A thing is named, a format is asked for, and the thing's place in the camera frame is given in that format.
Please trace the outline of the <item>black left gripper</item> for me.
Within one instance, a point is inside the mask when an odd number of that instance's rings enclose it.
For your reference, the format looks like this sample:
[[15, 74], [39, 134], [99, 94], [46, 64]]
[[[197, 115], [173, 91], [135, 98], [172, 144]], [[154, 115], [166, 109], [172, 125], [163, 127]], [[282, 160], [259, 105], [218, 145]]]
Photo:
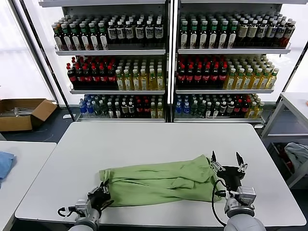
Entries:
[[103, 210], [111, 201], [111, 195], [108, 190], [108, 182], [101, 182], [99, 186], [94, 187], [88, 193], [91, 207], [97, 210]]

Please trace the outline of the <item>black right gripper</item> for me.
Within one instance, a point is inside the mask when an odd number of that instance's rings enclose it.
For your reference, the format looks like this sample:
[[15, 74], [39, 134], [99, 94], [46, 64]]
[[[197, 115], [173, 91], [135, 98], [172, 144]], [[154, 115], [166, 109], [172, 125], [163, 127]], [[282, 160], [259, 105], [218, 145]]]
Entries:
[[210, 165], [217, 172], [217, 176], [224, 180], [228, 191], [236, 191], [241, 186], [241, 180], [248, 167], [238, 152], [236, 152], [236, 158], [238, 167], [222, 166], [216, 159], [215, 151], [212, 151], [211, 155]]

